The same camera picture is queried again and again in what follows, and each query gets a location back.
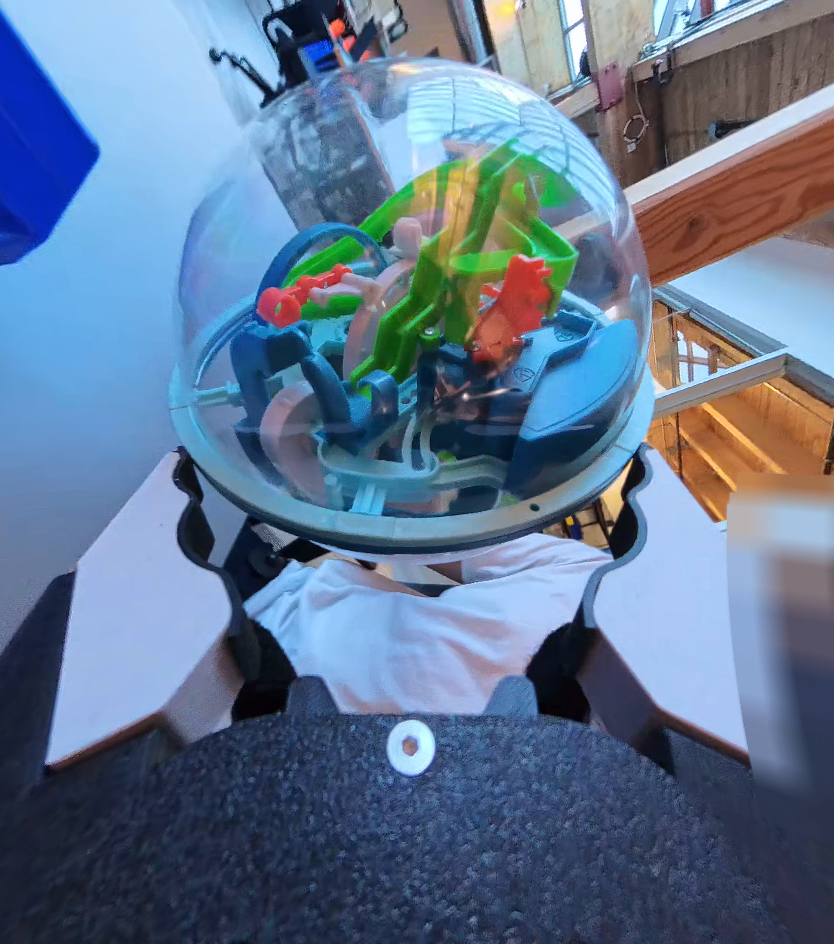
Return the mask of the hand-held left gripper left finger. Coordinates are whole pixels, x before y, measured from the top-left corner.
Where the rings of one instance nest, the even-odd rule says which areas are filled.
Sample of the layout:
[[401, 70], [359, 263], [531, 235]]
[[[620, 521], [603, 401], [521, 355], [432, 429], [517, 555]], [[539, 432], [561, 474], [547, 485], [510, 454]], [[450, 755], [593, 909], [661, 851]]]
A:
[[232, 722], [243, 675], [228, 643], [222, 576], [182, 548], [195, 481], [177, 448], [154, 467], [78, 562], [45, 766], [72, 767], [162, 730], [180, 745]]

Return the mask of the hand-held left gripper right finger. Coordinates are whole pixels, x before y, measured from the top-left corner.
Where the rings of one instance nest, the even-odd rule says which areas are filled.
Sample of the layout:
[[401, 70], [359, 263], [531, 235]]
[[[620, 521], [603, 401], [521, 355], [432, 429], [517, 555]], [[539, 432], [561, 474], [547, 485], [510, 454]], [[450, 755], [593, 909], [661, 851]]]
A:
[[617, 555], [582, 602], [588, 648], [577, 679], [591, 712], [635, 749], [669, 731], [748, 764], [724, 533], [646, 445], [623, 499]]

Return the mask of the clear plastic maze ball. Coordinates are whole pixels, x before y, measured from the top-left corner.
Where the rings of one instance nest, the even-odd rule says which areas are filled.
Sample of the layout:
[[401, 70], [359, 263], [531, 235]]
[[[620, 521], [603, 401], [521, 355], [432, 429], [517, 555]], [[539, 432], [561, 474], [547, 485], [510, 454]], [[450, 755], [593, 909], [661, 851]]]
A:
[[243, 129], [180, 263], [180, 446], [261, 522], [432, 558], [595, 503], [650, 425], [652, 291], [588, 137], [534, 91], [376, 59]]

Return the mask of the person's white shirt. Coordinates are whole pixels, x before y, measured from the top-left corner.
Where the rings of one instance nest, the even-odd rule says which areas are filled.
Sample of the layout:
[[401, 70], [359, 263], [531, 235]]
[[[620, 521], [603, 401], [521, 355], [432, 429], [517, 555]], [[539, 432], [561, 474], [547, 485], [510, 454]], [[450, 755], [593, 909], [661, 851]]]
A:
[[297, 562], [249, 596], [299, 676], [322, 678], [340, 711], [481, 714], [576, 614], [610, 554], [530, 534], [461, 560], [461, 583], [425, 596], [347, 560]]

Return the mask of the small window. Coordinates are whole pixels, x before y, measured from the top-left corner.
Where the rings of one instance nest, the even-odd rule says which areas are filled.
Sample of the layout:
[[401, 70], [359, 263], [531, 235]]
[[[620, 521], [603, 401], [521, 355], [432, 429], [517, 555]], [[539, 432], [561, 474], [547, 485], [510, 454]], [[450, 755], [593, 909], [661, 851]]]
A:
[[571, 82], [576, 88], [591, 77], [587, 2], [558, 1], [557, 6]]

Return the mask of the white ledge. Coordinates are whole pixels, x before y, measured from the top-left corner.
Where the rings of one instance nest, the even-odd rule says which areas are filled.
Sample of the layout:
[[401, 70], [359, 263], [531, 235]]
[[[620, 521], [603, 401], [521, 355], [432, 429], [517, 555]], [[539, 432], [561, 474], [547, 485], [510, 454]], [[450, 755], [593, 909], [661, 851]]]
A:
[[834, 392], [834, 249], [773, 238], [658, 294], [762, 354], [786, 350], [809, 380]]

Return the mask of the blue plastic bin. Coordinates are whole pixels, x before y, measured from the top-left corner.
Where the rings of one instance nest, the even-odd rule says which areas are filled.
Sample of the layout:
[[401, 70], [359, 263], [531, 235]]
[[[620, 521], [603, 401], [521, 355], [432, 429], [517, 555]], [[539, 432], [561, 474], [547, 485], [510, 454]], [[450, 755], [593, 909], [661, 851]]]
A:
[[51, 236], [100, 149], [0, 10], [0, 266]]

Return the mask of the large window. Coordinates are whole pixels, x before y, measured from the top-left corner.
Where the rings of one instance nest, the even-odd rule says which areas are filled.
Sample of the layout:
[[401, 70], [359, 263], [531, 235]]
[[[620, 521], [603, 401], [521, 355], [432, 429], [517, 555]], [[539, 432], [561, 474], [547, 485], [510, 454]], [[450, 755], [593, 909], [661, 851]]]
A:
[[834, 1], [672, 2], [639, 62], [688, 64], [834, 15]]

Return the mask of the wooden beam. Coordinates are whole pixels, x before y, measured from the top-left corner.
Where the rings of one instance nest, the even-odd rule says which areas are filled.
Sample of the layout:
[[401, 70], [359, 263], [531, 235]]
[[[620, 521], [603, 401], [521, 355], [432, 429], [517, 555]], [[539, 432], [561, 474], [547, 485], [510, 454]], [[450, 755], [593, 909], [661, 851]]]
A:
[[834, 209], [834, 83], [625, 191], [660, 287]]

